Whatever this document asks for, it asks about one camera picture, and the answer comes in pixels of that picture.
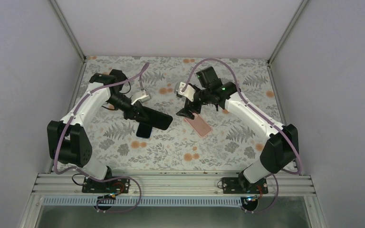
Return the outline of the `blue black phone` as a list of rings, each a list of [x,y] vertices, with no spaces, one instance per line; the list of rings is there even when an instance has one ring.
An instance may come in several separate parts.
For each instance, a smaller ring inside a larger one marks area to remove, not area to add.
[[[167,130],[173,121],[172,116],[156,111],[149,107],[143,107],[143,111],[147,115],[147,119],[142,121],[141,123],[146,124],[148,126],[160,130]]]

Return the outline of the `pink phone case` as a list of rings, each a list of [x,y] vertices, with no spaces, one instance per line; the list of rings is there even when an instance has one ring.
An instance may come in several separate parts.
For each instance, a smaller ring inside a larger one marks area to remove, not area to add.
[[[212,127],[199,114],[194,114],[194,119],[185,117],[184,121],[188,123],[201,138],[207,137],[212,132]]]

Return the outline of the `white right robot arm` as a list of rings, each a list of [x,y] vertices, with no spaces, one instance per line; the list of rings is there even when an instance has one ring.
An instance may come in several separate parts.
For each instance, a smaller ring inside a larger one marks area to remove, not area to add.
[[[259,159],[238,174],[238,186],[243,193],[251,193],[257,182],[284,169],[298,156],[298,131],[269,117],[243,95],[234,82],[223,83],[213,67],[197,72],[201,87],[179,82],[177,97],[184,97],[184,107],[178,116],[195,119],[203,105],[213,104],[235,115],[264,142]]]

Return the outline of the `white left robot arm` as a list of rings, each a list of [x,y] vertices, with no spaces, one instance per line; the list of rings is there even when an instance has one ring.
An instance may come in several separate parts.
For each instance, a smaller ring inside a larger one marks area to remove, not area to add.
[[[95,73],[79,102],[61,120],[49,122],[48,147],[55,174],[76,170],[94,180],[94,186],[99,191],[112,189],[111,170],[92,155],[86,128],[104,103],[110,103],[116,110],[122,111],[125,119],[137,122],[149,119],[141,102],[134,102],[120,92],[123,85],[132,80],[116,69],[108,75]]]

